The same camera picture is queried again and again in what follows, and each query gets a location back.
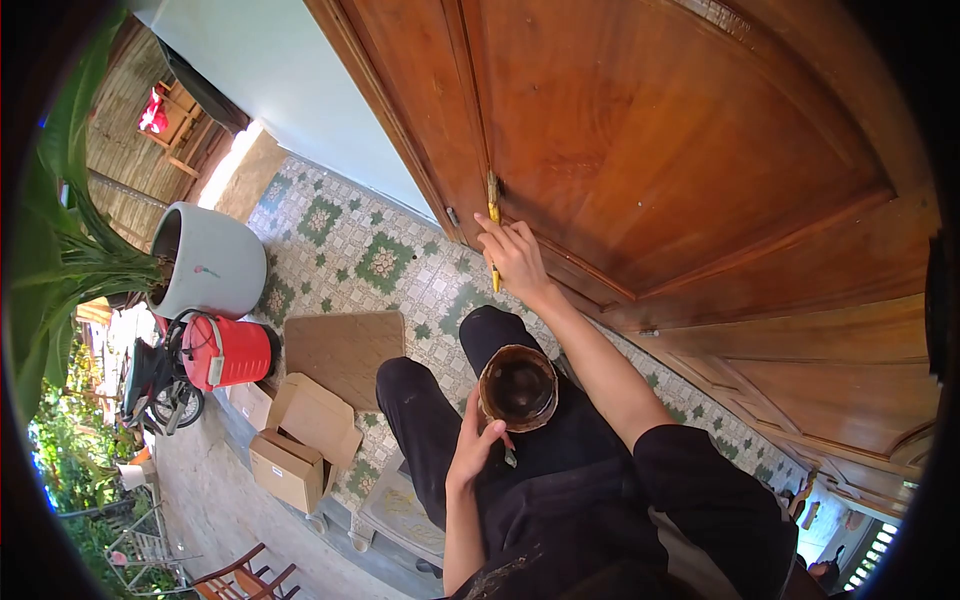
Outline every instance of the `leg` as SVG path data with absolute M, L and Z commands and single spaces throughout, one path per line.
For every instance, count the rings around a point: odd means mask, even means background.
M 464 318 L 460 344 L 477 377 L 496 351 L 509 344 L 543 352 L 520 317 L 493 306 L 481 306 Z M 516 469 L 503 463 L 503 445 L 494 445 L 492 460 L 477 479 L 478 501 L 481 495 L 496 496 L 531 477 L 586 467 L 613 457 L 629 459 L 627 447 L 589 397 L 561 373 L 557 375 L 557 412 L 540 429 L 510 434 L 516 446 Z M 481 488 L 489 490 L 481 494 Z
M 446 472 L 460 435 L 460 415 L 437 379 L 409 358 L 392 358 L 376 373 L 376 401 L 407 460 L 417 498 L 434 525 L 446 528 Z

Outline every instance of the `knee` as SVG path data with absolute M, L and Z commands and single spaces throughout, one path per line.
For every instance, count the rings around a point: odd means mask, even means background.
M 515 316 L 513 313 L 504 312 L 490 304 L 474 308 L 460 323 L 460 340 L 463 341 L 465 336 L 469 337 L 475 334 L 482 335 L 484 329 L 490 327 L 492 321 Z
M 411 372 L 414 372 L 417 367 L 422 368 L 423 365 L 406 356 L 398 356 L 398 358 L 385 360 L 383 364 L 380 365 L 380 368 L 376 370 L 377 389 L 389 388 L 398 381 L 409 380 Z
M 419 377 L 430 374 L 424 365 L 406 356 L 384 361 L 376 370 L 376 402 L 380 410 L 387 412 L 385 404 L 392 403 L 401 390 L 408 389 Z

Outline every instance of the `hand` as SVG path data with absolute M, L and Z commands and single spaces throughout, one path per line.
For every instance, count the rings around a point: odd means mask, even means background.
M 540 246 L 530 228 L 523 221 L 501 227 L 479 212 L 473 218 L 485 231 L 477 241 L 484 245 L 487 267 L 495 264 L 507 290 L 537 312 L 553 283 L 543 269 Z
M 446 472 L 446 488 L 449 491 L 460 491 L 472 486 L 473 480 L 487 463 L 490 456 L 490 446 L 498 439 L 502 439 L 509 448 L 514 448 L 510 436 L 507 435 L 507 423 L 495 420 L 488 423 L 483 433 L 477 435 L 481 422 L 478 400 L 480 398 L 479 383 L 473 386 L 467 396 L 467 410 L 464 421 L 460 424 L 460 437 L 457 438 L 457 449 L 453 453 L 453 461 Z

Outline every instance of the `red cloth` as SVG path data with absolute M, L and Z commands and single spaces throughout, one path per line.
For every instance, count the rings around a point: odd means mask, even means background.
M 140 129 L 150 128 L 151 132 L 160 133 L 167 129 L 167 125 L 169 125 L 169 121 L 167 121 L 167 113 L 163 109 L 163 100 L 156 93 L 156 87 L 152 87 L 150 88 L 150 101 L 147 103 L 147 107 L 143 109 L 143 114 L 140 115 Z

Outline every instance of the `paintbrush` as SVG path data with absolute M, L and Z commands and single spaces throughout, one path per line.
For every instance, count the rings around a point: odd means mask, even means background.
M 497 185 L 493 171 L 487 172 L 487 209 L 490 211 L 490 220 L 500 225 L 500 187 Z M 491 276 L 493 277 L 493 292 L 500 291 L 500 272 L 491 261 Z

